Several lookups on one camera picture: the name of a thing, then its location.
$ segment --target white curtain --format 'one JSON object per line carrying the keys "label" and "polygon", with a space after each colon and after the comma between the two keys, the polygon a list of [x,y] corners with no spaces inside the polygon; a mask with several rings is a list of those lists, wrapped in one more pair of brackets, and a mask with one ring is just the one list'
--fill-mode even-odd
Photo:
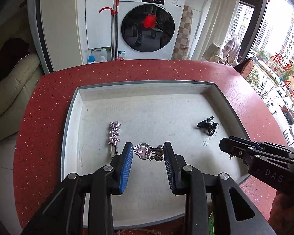
{"label": "white curtain", "polygon": [[202,30],[198,33],[200,35],[191,57],[192,60],[201,60],[205,50],[212,42],[223,45],[239,2],[240,0],[211,0],[207,17],[201,19],[202,26],[199,26],[198,30],[200,31],[201,28]]}

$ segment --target black claw clip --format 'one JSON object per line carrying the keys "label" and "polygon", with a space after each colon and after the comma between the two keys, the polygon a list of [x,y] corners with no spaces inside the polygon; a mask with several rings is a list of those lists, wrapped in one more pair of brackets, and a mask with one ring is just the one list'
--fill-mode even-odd
{"label": "black claw clip", "polygon": [[218,125],[218,123],[215,123],[212,120],[213,120],[213,116],[211,116],[210,118],[207,118],[204,121],[199,122],[197,124],[197,127],[207,129],[209,136],[212,136],[214,134],[214,130],[217,128],[217,125]]}

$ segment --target red speckled tabletop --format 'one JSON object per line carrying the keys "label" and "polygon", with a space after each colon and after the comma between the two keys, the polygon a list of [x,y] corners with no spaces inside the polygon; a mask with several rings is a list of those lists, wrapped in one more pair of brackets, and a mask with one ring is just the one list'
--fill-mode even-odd
{"label": "red speckled tabletop", "polygon": [[[215,82],[252,141],[286,144],[264,102],[232,67],[200,61],[125,60],[95,63],[43,76],[27,105],[16,142],[13,164],[15,205],[24,228],[60,181],[60,155],[67,111],[79,86],[135,80],[198,80]],[[275,189],[248,178],[241,188],[269,218]],[[170,227],[181,221],[170,222]],[[157,226],[172,234],[167,224]]]}

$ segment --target round glass door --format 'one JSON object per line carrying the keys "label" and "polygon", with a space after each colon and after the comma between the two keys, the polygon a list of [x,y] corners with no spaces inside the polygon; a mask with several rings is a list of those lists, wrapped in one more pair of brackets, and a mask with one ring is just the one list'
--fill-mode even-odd
{"label": "round glass door", "polygon": [[174,29],[174,20],[166,9],[155,4],[144,4],[125,16],[121,34],[131,48],[140,52],[153,52],[169,43]]}

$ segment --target sofa armrest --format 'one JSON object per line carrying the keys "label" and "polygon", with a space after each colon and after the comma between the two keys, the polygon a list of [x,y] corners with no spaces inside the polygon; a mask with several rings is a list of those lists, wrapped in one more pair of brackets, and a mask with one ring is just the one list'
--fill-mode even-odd
{"label": "sofa armrest", "polygon": [[21,59],[10,74],[0,82],[0,115],[13,103],[24,85],[40,64],[36,54]]}

